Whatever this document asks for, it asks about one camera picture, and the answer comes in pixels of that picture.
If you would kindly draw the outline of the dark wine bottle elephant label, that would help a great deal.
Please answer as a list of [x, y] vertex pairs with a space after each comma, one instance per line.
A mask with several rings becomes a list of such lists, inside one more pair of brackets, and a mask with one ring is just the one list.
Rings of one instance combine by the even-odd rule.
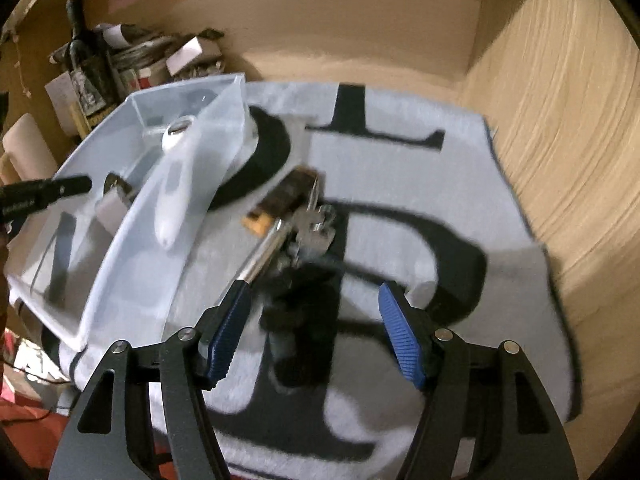
[[82, 114], [93, 129], [119, 106], [119, 94], [104, 41], [87, 25], [84, 0], [67, 0], [66, 14], [72, 38], [65, 63]]

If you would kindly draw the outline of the white handwritten paper note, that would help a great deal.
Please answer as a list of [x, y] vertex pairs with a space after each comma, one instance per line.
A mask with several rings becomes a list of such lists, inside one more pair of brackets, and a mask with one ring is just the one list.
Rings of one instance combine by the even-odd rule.
[[58, 75], [48, 82], [44, 88], [62, 131], [66, 136], [77, 136], [78, 129], [73, 115], [73, 109], [77, 105], [77, 98], [70, 80], [70, 74], [65, 72]]

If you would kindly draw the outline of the key bunch with black strap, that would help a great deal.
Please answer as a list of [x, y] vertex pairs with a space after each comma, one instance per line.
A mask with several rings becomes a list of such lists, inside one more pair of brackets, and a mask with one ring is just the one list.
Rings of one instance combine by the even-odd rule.
[[315, 254], [299, 263], [277, 256], [260, 282], [260, 328], [267, 335], [269, 373], [285, 389], [329, 382], [342, 274]]

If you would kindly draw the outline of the silver metal pen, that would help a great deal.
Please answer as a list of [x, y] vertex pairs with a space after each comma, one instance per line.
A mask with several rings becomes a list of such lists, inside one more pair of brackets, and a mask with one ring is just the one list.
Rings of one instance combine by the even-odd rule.
[[271, 260], [290, 235], [291, 227], [287, 221], [277, 220], [266, 236], [256, 245], [241, 264], [235, 279], [252, 284], [270, 265]]

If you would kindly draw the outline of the white handheld massager device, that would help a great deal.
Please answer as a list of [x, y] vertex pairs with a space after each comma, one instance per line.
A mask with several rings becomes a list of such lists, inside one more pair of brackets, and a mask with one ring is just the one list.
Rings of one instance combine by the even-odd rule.
[[168, 166], [163, 172], [155, 206], [154, 233], [165, 250], [171, 250], [176, 244], [191, 199], [194, 144], [188, 141], [182, 146], [182, 140], [194, 122], [193, 115], [179, 117], [165, 129], [160, 144]]

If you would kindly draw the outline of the grey rug with black letters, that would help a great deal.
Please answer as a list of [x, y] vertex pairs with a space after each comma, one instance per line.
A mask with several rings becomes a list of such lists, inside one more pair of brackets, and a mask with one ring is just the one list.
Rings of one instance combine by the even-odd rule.
[[[378, 290], [387, 282], [470, 344], [515, 341], [563, 428], [579, 414], [577, 353], [547, 253], [498, 164], [482, 116], [356, 84], [245, 87], [256, 148], [218, 188], [163, 335], [152, 343], [195, 326], [232, 283], [242, 282], [235, 275], [265, 237], [245, 229], [243, 217], [294, 167], [316, 170], [311, 196], [281, 219], [290, 235], [250, 284], [250, 313], [226, 377], [203, 393], [229, 478], [401, 479], [425, 398], [402, 376], [378, 310]], [[309, 254], [342, 274], [331, 373], [323, 386], [285, 389], [269, 373], [257, 293], [277, 256], [299, 263]], [[82, 388], [119, 340], [90, 344], [80, 364]], [[160, 386], [149, 392], [161, 479], [176, 472]]]

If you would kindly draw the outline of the clear plastic storage box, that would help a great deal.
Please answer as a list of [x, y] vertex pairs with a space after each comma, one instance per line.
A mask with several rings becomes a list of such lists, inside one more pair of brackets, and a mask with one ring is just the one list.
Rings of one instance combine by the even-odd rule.
[[[247, 162], [257, 128], [241, 74], [165, 84], [134, 93], [58, 170], [88, 176], [91, 191], [31, 216], [10, 246], [6, 278], [26, 307], [74, 351], [117, 339], [143, 346], [163, 335], [172, 300], [198, 230], [218, 188]], [[160, 144], [181, 116], [195, 122], [182, 140], [194, 144], [191, 199], [176, 244], [155, 237], [154, 212], [163, 172]], [[114, 236], [94, 207], [110, 173], [134, 188]]]

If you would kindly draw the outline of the white power adapter plug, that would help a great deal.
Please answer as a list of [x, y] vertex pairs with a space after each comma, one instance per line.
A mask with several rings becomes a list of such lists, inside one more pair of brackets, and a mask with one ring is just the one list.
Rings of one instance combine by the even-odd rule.
[[110, 172], [103, 183], [103, 195], [96, 202], [96, 221], [111, 236], [114, 236], [132, 203], [134, 188], [118, 174]]

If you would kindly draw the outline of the white card box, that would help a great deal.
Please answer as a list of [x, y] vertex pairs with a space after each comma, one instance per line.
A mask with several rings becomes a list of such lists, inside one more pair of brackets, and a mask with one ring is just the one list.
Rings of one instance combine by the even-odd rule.
[[175, 76], [185, 68], [221, 57], [222, 52], [215, 40], [195, 36], [166, 60], [166, 67], [169, 75]]

